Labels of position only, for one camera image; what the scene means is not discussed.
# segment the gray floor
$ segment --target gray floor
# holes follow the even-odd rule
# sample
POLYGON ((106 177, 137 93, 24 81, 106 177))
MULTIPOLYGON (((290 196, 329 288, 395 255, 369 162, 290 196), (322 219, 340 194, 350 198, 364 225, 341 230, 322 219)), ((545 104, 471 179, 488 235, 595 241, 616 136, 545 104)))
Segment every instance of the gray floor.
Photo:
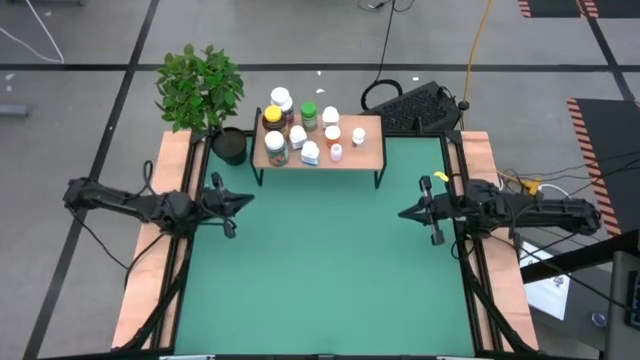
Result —
MULTIPOLYGON (((150 0, 93 0, 86 7, 37 5, 71 64, 126 64, 150 0)), ((402 7, 407 0, 399 0, 402 7)), ((394 16, 386 61, 410 64, 464 64, 484 3, 417 0, 394 16)), ((160 0, 141 63, 160 63, 167 51, 185 43, 212 43, 234 61, 261 63, 377 63, 388 7, 358 10, 355 0, 160 0)), ((598 20, 620 64, 640 64, 640 20, 598 20)), ((23 5, 0 2, 0 26, 40 53, 54 57, 46 35, 23 5)), ((0 34, 0 64, 39 64, 40 59, 0 34)), ((605 59, 585 19, 526 19, 517 1, 494 0, 480 40, 480 64, 589 64, 605 59)), ((34 107, 28 119, 0 122, 0 357, 22 358, 71 223, 61 197, 69 178, 86 176, 124 73, 118 71, 0 71, 0 103, 34 107), (10 80, 5 76, 13 74, 10 80)), ((362 90, 375 77, 367 71, 246 72, 246 99, 230 125, 249 129, 256 106, 270 90, 288 87, 296 101, 337 106, 358 113, 362 90)), ((152 104, 153 72, 137 72, 124 104, 101 182, 137 190, 141 166, 155 159, 165 123, 152 104)), ((430 80, 462 95, 463 72, 385 72, 410 89, 430 80)), ((627 73, 640 95, 640 74, 627 73)), ((388 99, 385 89, 371 103, 388 99)), ((609 73, 474 73, 467 127, 488 131, 499 168, 553 171, 583 163, 568 116, 568 97, 621 99, 609 73)), ((572 172, 586 176, 583 169, 572 172)), ((586 180, 554 184, 571 190, 586 180)), ((586 189, 581 196, 593 200, 586 189)), ((87 224, 127 263, 139 225, 124 216, 92 211, 87 224)), ((541 243, 555 237, 525 232, 541 243)), ((604 232, 597 234, 606 238, 604 232)), ((578 238, 589 244, 591 238, 578 238)), ((576 248, 573 243, 558 250, 576 248)), ((54 310, 40 356, 107 351, 122 300, 124 271, 104 256, 83 232, 54 310)), ((593 357, 593 349, 536 326, 541 347, 553 354, 593 357)))

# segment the black keyboard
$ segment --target black keyboard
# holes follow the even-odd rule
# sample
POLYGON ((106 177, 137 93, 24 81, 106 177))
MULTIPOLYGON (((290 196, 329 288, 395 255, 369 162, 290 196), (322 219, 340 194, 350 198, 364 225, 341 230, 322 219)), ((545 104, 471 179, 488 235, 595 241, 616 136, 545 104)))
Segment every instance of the black keyboard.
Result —
POLYGON ((627 325, 640 330, 640 273, 629 272, 629 286, 627 287, 627 325))
POLYGON ((363 114, 382 117, 385 131, 445 131, 451 130, 460 119, 460 111, 453 99, 432 81, 392 99, 363 114))

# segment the small wooden table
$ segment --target small wooden table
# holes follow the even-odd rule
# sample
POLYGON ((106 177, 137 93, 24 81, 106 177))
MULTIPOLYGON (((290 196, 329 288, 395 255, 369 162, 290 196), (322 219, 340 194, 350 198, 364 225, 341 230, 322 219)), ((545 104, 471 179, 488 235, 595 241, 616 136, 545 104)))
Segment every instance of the small wooden table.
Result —
MULTIPOLYGON (((295 116, 294 125, 302 125, 300 115, 295 116)), ((251 168, 258 185, 262 186, 265 169, 320 169, 320 170, 373 170, 374 185, 380 186, 384 170, 387 167, 387 152, 382 120, 376 115, 341 115, 341 136, 338 141, 342 145, 342 160, 333 161, 330 158, 329 147, 326 145, 324 130, 322 129, 322 115, 318 116, 318 128, 307 133, 307 140, 315 142, 320 148, 317 166, 306 165, 302 162, 300 151, 292 151, 289 146, 289 161, 284 166, 273 166, 265 150, 264 137, 267 130, 262 126, 262 112, 256 111, 254 134, 251 145, 251 168), (356 128, 364 129, 366 136, 364 143, 355 148, 351 145, 351 134, 356 128)))
MULTIPOLYGON (((186 131, 175 134, 170 131, 165 132, 152 182, 153 188, 157 192, 179 190, 189 148, 189 139, 190 133, 186 131)), ((486 132, 463 132, 462 140, 469 177, 497 184, 498 176, 488 134, 486 132)), ((188 192, 192 197, 195 196, 198 178, 201 171, 204 170, 199 167, 204 150, 203 143, 200 142, 195 152, 191 183, 188 184, 188 192)), ((453 144, 449 145, 449 153, 452 171, 457 172, 459 165, 455 160, 453 144)), ((507 232, 506 228, 502 228, 496 230, 494 234, 507 239, 507 232)), ((142 251, 158 234, 158 228, 155 225, 143 224, 138 236, 135 254, 142 251)), ((186 243, 183 241, 178 248, 176 271, 183 260, 185 245, 186 243)), ((529 346, 537 348, 536 334, 520 275, 520 265, 513 248, 493 238, 485 239, 483 247, 496 306, 520 337, 529 346)), ((130 340, 158 303, 168 255, 168 241, 160 242, 151 248, 132 270, 122 301, 120 317, 112 342, 113 347, 122 346, 130 340)), ((487 313, 479 301, 476 303, 482 347, 485 350, 494 350, 487 313)), ((161 347, 170 346, 172 333, 175 331, 173 327, 175 313, 176 299, 174 298, 162 324, 164 331, 160 339, 161 347)), ((508 344, 504 339, 502 342, 505 350, 508 351, 508 344)))

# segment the black plant pot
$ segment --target black plant pot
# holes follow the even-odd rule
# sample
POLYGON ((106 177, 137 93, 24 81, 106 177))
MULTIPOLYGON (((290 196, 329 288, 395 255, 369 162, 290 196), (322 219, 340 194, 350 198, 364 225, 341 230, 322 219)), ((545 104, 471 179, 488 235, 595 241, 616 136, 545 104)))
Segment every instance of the black plant pot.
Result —
POLYGON ((218 130, 211 136, 211 150, 227 164, 238 166, 247 159, 247 137, 234 127, 218 130))

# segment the potted plant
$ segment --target potted plant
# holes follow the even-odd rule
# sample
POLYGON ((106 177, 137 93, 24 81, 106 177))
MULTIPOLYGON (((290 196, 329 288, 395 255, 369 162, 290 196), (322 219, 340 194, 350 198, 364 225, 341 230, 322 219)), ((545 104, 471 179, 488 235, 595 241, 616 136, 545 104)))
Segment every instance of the potted plant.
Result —
POLYGON ((173 131, 191 129, 208 132, 211 150, 229 165, 242 164, 247 156, 247 139, 234 127, 223 127, 229 116, 237 115, 237 103, 244 97, 243 82, 238 67, 225 56, 224 50, 214 51, 209 45, 194 54, 188 44, 184 54, 167 54, 164 67, 158 70, 156 82, 162 95, 162 119, 173 122, 173 131))

